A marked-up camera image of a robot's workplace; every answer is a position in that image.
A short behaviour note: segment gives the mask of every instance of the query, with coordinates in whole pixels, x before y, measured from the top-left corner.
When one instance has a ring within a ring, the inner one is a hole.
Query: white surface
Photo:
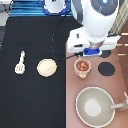
[[[6,25],[6,21],[7,21],[8,17],[9,17],[9,15],[7,14],[7,12],[0,13],[0,26]]]
[[[126,92],[124,93],[124,95],[125,95],[125,97],[128,99],[128,95],[127,95],[127,93],[126,93]]]
[[[3,4],[10,4],[12,0],[0,0]]]
[[[99,47],[100,50],[112,50],[116,47],[117,41],[121,36],[113,36],[107,37],[103,42],[102,46]],[[82,44],[82,47],[74,47],[75,45]],[[84,27],[71,30],[69,38],[66,43],[67,52],[68,53],[79,53],[83,52],[85,48],[90,47],[90,43],[88,41],[87,33],[84,32]]]
[[[85,111],[89,116],[97,116],[101,112],[101,106],[93,99],[85,104]]]
[[[123,103],[111,105],[111,109],[123,108]]]

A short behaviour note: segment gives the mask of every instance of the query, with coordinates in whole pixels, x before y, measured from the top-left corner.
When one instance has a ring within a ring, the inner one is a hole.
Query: blue logo
[[[108,1],[107,0],[103,0],[104,3],[107,3]]]

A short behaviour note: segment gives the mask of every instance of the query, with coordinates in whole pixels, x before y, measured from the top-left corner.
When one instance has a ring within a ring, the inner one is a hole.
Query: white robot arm
[[[120,36],[108,36],[119,8],[119,0],[71,0],[74,18],[83,26],[71,30],[67,52],[85,56],[101,55],[116,47]]]

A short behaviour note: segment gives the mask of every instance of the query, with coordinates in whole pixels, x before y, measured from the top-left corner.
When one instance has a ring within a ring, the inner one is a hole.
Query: black cable
[[[56,26],[56,29],[54,30],[53,35],[52,35],[51,51],[52,51],[52,55],[53,55],[53,57],[54,57],[54,59],[55,59],[56,61],[64,61],[64,60],[69,59],[69,58],[72,58],[72,57],[74,57],[74,56],[81,55],[81,53],[76,53],[76,54],[74,54],[74,55],[68,56],[68,57],[63,58],[63,59],[57,59],[56,56],[55,56],[55,54],[54,54],[54,51],[53,51],[53,43],[54,43],[55,34],[56,34],[56,32],[57,32],[57,29],[59,28],[60,24],[62,23],[62,21],[64,20],[64,18],[69,14],[70,11],[71,11],[71,10],[69,10],[69,11],[63,16],[63,18],[60,20],[60,22],[59,22],[58,25]]]
[[[7,14],[9,15],[9,12],[8,12],[8,10],[6,9],[6,7],[5,7],[5,5],[1,2],[1,4],[4,6],[4,8],[5,8],[5,10],[4,11],[2,11],[2,12],[7,12]]]
[[[107,37],[112,37],[112,36],[117,36],[117,35],[119,35],[119,34],[117,34],[117,33],[109,33]]]

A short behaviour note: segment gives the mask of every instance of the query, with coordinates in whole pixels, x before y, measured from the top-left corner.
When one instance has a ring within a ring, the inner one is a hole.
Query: wooden table
[[[76,113],[75,100],[78,93],[88,86],[97,86],[106,90],[115,103],[120,103],[125,99],[126,87],[116,49],[112,50],[111,55],[107,58],[85,58],[92,64],[91,73],[85,79],[74,74],[73,65],[76,59],[77,57],[73,57],[66,61],[66,128],[90,128],[79,119]],[[98,71],[98,65],[101,62],[112,63],[115,67],[114,75],[110,77],[102,76]],[[113,121],[106,128],[128,128],[127,120],[128,110],[116,110]]]
[[[128,33],[128,20],[124,24],[120,34],[122,33]],[[118,41],[118,44],[121,44],[121,46],[117,46],[118,54],[125,54],[124,56],[119,56],[119,60],[128,93],[128,45],[126,45],[128,44],[128,36],[122,36],[121,39]]]

